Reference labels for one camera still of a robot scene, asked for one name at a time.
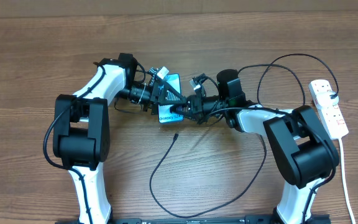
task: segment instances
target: wooden table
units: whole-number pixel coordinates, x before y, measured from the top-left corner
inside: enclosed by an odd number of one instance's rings
[[[202,14],[178,16],[65,17],[0,19],[0,223],[53,223],[79,214],[68,173],[51,167],[42,140],[53,118],[56,97],[72,94],[94,75],[94,61],[132,53],[144,67],[166,66],[180,73],[182,92],[200,73],[215,78],[226,68],[269,63],[302,52],[322,58],[340,86],[340,104],[350,134],[344,140],[347,187],[358,222],[358,11]],[[317,61],[291,57],[306,90],[317,78],[333,79]],[[263,68],[241,73],[248,99],[256,101]],[[207,93],[215,95],[212,84]],[[261,100],[273,108],[301,105],[300,89],[285,70],[271,69]],[[121,100],[119,107],[139,110]],[[191,215],[226,202],[254,176],[263,150],[254,134],[238,133],[224,121],[208,128],[191,121],[161,125],[150,113],[109,110],[111,148],[104,179],[115,218],[171,218],[153,201],[149,178],[172,141],[172,152],[154,177],[157,198],[169,210]],[[238,201],[203,217],[271,213],[280,201],[283,178],[268,146],[267,161]],[[52,143],[49,144],[52,154]],[[315,213],[349,223],[337,176],[319,190]]]

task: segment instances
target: wall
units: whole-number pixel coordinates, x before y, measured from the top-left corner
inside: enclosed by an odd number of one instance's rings
[[[358,0],[0,0],[0,18],[337,10]]]

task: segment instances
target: white power strip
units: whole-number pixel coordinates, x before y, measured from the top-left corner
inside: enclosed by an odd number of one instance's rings
[[[335,92],[331,88],[331,85],[327,80],[315,80],[309,84],[309,90],[313,102],[318,109],[318,113],[321,118],[321,122],[329,134],[331,139],[338,139],[339,148],[341,150],[341,171],[342,171],[342,184],[345,194],[345,201],[349,215],[351,217],[352,224],[356,224],[354,219],[352,207],[347,194],[346,176],[345,176],[345,159],[342,144],[342,137],[349,133],[347,129],[345,119],[342,116],[341,110],[339,109],[339,97],[331,98]]]

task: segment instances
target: power outlet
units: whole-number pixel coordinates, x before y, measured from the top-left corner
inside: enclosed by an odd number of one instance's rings
[[[312,81],[309,84],[309,90],[316,106],[319,105],[317,100],[319,94],[333,91],[327,80]],[[318,106],[318,113],[320,115],[321,122],[331,139],[339,139],[349,133],[345,119],[343,118],[338,104],[332,104],[324,107]]]

